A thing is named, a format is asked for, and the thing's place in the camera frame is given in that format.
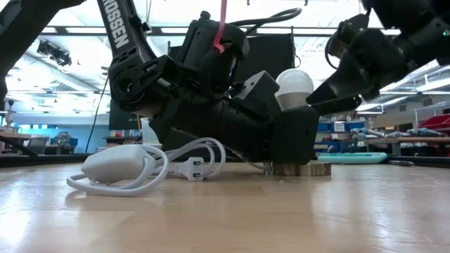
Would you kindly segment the teal tray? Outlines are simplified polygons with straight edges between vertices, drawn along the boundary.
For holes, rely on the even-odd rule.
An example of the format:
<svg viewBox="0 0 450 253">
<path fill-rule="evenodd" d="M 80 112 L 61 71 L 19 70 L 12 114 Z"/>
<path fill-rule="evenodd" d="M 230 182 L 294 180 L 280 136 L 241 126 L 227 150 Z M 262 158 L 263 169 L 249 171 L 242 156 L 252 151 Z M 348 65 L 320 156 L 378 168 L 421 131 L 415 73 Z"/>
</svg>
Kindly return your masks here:
<svg viewBox="0 0 450 253">
<path fill-rule="evenodd" d="M 379 164 L 387 159 L 386 153 L 321 153 L 318 162 L 331 164 Z"/>
</svg>

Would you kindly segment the translucent white container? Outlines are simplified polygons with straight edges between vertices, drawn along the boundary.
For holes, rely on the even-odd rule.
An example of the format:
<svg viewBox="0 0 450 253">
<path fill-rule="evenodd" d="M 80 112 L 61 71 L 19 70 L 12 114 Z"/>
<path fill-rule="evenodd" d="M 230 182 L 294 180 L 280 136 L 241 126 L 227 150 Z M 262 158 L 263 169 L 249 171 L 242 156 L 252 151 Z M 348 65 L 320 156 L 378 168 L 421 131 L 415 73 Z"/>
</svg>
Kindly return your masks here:
<svg viewBox="0 0 450 253">
<path fill-rule="evenodd" d="M 160 145 L 155 131 L 150 127 L 150 120 L 147 117 L 142 117 L 140 122 L 143 144 Z"/>
</svg>

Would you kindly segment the grey office chair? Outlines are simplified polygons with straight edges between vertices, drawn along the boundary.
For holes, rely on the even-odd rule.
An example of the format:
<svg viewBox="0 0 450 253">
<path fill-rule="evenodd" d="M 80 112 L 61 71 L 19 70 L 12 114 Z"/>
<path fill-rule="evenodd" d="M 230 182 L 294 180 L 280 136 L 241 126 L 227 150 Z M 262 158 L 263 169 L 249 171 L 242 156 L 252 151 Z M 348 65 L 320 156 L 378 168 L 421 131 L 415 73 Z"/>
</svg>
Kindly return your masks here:
<svg viewBox="0 0 450 253">
<path fill-rule="evenodd" d="M 45 153 L 45 148 L 47 144 L 47 137 L 34 137 L 28 141 L 27 148 L 38 155 L 43 155 Z"/>
</svg>

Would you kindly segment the red storage bin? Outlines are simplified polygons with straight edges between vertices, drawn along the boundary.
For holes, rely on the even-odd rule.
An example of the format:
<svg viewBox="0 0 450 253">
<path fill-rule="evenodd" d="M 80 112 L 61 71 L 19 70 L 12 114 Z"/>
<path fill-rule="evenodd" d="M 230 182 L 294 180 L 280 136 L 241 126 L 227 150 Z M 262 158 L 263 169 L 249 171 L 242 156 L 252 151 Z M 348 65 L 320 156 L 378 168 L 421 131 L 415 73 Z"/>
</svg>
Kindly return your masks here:
<svg viewBox="0 0 450 253">
<path fill-rule="evenodd" d="M 450 114 L 431 117 L 420 123 L 418 127 L 450 134 Z"/>
</svg>

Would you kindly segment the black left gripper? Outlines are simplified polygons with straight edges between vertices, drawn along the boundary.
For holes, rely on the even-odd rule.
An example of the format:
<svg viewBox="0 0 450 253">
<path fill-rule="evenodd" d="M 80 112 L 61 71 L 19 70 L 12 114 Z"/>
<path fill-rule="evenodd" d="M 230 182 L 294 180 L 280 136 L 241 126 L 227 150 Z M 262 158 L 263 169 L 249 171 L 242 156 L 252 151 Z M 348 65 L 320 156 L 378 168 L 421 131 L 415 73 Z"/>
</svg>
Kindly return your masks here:
<svg viewBox="0 0 450 253">
<path fill-rule="evenodd" d="M 233 97 L 238 105 L 225 100 L 210 105 L 210 136 L 252 161 L 307 164 L 315 156 L 319 115 L 307 105 L 281 113 L 275 99 L 279 89 L 265 70 L 251 76 Z"/>
</svg>

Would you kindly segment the white light bulb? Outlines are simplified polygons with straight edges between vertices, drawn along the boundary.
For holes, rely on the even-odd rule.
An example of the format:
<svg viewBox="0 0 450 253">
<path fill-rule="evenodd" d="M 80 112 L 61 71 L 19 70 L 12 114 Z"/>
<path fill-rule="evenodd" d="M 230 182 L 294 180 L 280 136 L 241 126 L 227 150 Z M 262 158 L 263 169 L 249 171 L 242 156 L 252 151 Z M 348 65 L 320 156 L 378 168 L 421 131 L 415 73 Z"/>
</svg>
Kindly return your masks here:
<svg viewBox="0 0 450 253">
<path fill-rule="evenodd" d="M 276 78 L 279 90 L 274 94 L 282 111 L 307 105 L 307 97 L 314 91 L 311 77 L 302 70 L 289 69 Z"/>
</svg>

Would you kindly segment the black overhead rig beam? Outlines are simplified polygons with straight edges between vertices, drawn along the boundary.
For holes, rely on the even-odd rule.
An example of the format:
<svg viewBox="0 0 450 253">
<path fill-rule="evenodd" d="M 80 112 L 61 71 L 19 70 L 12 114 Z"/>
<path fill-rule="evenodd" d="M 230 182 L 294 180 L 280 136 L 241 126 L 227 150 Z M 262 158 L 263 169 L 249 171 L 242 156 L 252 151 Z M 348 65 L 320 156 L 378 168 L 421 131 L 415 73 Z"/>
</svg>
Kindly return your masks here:
<svg viewBox="0 0 450 253">
<path fill-rule="evenodd" d="M 187 26 L 152 26 L 147 35 L 151 37 L 184 36 L 187 31 Z M 291 33 L 295 37 L 330 37 L 336 31 L 337 29 L 334 27 L 260 27 L 250 35 Z M 99 26 L 48 26 L 43 29 L 41 36 L 105 37 L 106 30 Z"/>
</svg>

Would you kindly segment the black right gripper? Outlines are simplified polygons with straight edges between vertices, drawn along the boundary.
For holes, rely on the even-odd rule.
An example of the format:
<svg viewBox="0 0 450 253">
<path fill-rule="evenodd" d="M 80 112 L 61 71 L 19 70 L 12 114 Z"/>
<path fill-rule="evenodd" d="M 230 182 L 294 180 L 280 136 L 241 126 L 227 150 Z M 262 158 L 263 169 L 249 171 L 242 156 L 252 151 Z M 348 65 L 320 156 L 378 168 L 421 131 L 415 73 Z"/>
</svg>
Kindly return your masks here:
<svg viewBox="0 0 450 253">
<path fill-rule="evenodd" d="M 366 28 L 353 38 L 337 70 L 307 97 L 307 102 L 319 115 L 355 110 L 362 103 L 359 96 L 373 98 L 381 88 L 405 77 L 410 62 L 407 38 Z"/>
</svg>

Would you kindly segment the black monitor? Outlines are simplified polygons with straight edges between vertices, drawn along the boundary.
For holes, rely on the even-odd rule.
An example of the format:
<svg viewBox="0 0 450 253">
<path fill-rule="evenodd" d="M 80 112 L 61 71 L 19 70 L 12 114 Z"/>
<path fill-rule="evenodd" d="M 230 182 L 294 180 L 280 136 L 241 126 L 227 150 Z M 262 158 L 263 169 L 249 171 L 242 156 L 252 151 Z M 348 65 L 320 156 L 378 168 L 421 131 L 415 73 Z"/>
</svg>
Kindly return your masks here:
<svg viewBox="0 0 450 253">
<path fill-rule="evenodd" d="M 121 110 L 113 100 L 110 101 L 109 130 L 136 130 L 138 118 L 135 114 Z"/>
</svg>

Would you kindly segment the wooden workbench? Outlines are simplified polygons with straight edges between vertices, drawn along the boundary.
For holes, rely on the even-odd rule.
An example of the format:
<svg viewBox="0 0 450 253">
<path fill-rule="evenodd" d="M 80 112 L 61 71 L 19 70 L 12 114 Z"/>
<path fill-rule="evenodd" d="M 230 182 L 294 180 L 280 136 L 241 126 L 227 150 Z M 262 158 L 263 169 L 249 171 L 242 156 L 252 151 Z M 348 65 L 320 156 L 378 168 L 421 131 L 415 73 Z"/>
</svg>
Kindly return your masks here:
<svg viewBox="0 0 450 253">
<path fill-rule="evenodd" d="M 446 145 L 450 145 L 450 137 L 398 137 L 398 138 L 372 138 L 364 141 L 366 145 L 390 144 L 392 154 L 401 155 L 402 143 L 427 143 L 436 144 L 441 153 L 445 154 Z"/>
</svg>

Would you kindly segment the brass lamp socket base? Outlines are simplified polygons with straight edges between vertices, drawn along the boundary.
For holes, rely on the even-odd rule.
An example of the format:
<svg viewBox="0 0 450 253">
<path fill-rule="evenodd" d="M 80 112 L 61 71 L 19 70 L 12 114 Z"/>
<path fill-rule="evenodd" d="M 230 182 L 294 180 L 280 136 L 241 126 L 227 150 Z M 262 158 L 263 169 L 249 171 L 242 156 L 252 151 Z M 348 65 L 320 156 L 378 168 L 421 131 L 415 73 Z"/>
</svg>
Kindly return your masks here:
<svg viewBox="0 0 450 253">
<path fill-rule="evenodd" d="M 305 165 L 265 162 L 263 170 L 274 176 L 330 176 L 332 167 L 331 163 L 317 161 L 310 161 Z"/>
</svg>

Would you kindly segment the brown background table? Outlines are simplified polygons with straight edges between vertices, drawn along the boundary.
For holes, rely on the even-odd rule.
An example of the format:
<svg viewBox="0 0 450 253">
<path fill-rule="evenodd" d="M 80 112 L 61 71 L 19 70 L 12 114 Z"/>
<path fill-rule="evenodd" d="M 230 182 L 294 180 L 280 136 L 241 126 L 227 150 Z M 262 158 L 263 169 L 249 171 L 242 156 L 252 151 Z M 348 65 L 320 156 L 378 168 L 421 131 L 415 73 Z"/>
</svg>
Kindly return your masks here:
<svg viewBox="0 0 450 253">
<path fill-rule="evenodd" d="M 27 148 L 28 141 L 34 137 L 45 136 L 0 131 L 0 154 L 37 157 L 38 154 Z"/>
</svg>

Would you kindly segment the black ceiling-hung device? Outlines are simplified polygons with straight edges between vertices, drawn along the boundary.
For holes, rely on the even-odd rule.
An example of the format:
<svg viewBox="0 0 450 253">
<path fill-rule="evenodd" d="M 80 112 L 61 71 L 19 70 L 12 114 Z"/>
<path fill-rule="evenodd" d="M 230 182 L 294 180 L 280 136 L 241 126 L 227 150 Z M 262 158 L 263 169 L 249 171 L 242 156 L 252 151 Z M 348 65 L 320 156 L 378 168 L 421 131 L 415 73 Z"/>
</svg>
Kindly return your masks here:
<svg viewBox="0 0 450 253">
<path fill-rule="evenodd" d="M 55 61 L 57 65 L 65 67 L 72 64 L 70 52 L 61 48 L 51 45 L 48 41 L 40 41 L 37 53 L 43 56 L 48 56 L 51 60 Z"/>
</svg>

